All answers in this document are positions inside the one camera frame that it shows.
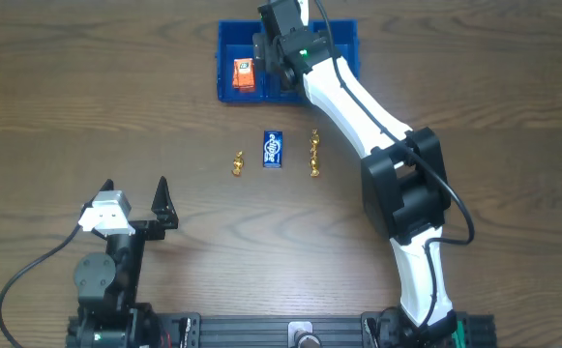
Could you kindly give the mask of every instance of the orange tic tac box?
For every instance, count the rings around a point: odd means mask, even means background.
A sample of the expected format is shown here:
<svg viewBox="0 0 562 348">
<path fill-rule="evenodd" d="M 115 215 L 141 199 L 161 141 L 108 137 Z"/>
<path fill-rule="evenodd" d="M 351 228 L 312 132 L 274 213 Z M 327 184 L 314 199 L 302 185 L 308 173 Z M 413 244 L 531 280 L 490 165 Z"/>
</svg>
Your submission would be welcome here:
<svg viewBox="0 0 562 348">
<path fill-rule="evenodd" d="M 233 61 L 233 88 L 240 92 L 254 92 L 254 66 L 252 58 Z"/>
</svg>

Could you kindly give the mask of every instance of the wooden table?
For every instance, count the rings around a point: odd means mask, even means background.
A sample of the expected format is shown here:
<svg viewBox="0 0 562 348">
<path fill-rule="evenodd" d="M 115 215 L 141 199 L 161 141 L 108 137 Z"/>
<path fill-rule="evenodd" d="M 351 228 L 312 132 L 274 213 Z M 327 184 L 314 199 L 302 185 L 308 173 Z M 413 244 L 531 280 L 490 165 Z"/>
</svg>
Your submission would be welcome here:
<svg viewBox="0 0 562 348">
<path fill-rule="evenodd" d="M 156 310 L 357 314 L 399 302 L 390 244 L 363 213 L 359 159 L 335 125 L 303 105 L 217 101 L 218 20 L 257 18 L 261 2 L 0 1 L 0 290 L 70 233 L 106 178 L 147 218 L 164 175 L 181 226 L 146 249 L 138 299 Z M 455 308 L 495 314 L 500 346 L 562 345 L 562 0 L 326 6 L 358 18 L 364 85 L 437 132 L 471 208 L 475 243 L 442 247 Z M 272 129 L 284 131 L 282 170 L 260 164 Z M 455 209 L 445 233 L 465 233 Z M 103 249 L 80 233 L 23 277 L 5 302 L 14 336 L 61 346 L 74 267 Z"/>
</svg>

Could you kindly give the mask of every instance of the gold wrapped candy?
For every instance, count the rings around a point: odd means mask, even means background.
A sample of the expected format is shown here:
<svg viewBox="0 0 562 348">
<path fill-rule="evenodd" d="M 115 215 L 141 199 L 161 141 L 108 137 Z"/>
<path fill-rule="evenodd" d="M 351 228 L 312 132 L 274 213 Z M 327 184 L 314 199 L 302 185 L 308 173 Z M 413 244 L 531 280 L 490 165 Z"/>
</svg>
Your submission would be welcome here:
<svg viewBox="0 0 562 348">
<path fill-rule="evenodd" d="M 242 174 L 242 168 L 244 167 L 244 159 L 242 159 L 242 151 L 238 151 L 235 159 L 233 160 L 233 166 L 235 169 L 231 170 L 233 175 L 240 176 Z"/>
<path fill-rule="evenodd" d="M 319 158 L 317 157 L 317 146 L 319 146 L 319 134 L 317 130 L 312 130 L 311 137 L 311 177 L 319 176 Z"/>
</svg>

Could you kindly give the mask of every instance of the wood grain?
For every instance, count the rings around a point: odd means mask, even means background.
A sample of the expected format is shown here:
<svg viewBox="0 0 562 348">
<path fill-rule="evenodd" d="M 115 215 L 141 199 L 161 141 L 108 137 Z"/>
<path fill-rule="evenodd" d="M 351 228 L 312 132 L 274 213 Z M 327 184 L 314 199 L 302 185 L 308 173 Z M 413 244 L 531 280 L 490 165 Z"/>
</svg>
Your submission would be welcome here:
<svg viewBox="0 0 562 348">
<path fill-rule="evenodd" d="M 182 224 L 145 253 L 139 300 L 156 310 L 350 314 L 399 302 L 392 251 L 362 212 L 359 159 L 335 126 L 301 105 L 216 99 L 217 22 L 256 18 L 259 3 L 0 0 L 0 290 L 65 238 L 106 178 L 141 218 L 164 175 Z M 364 85 L 402 121 L 436 130 L 472 210 L 476 242 L 443 247 L 455 307 L 495 314 L 502 347 L 562 346 L 562 0 L 326 7 L 358 18 Z M 282 170 L 260 168 L 268 129 L 284 131 Z M 446 233 L 465 233 L 458 212 Z M 63 344 L 74 266 L 102 249 L 80 234 L 15 285 L 4 315 L 22 343 Z"/>
</svg>

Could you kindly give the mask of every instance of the blue tray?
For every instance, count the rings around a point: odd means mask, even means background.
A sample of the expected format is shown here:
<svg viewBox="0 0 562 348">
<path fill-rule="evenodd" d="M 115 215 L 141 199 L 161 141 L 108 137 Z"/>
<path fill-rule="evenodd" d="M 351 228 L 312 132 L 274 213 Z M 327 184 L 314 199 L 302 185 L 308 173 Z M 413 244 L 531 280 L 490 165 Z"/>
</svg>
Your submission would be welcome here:
<svg viewBox="0 0 562 348">
<path fill-rule="evenodd" d="M 355 19 L 332 20 L 332 34 L 335 44 L 354 73 L 360 77 L 360 57 L 358 55 L 358 23 Z M 309 23 L 313 32 L 325 30 L 323 20 Z M 234 89 L 233 61 L 240 58 L 253 58 L 252 34 L 263 31 L 260 20 L 221 20 L 219 21 L 219 50 L 216 52 L 216 87 L 221 102 L 301 102 L 302 97 L 294 92 L 281 90 L 281 79 L 265 72 L 255 73 L 256 89 L 252 93 L 241 93 Z"/>
</svg>

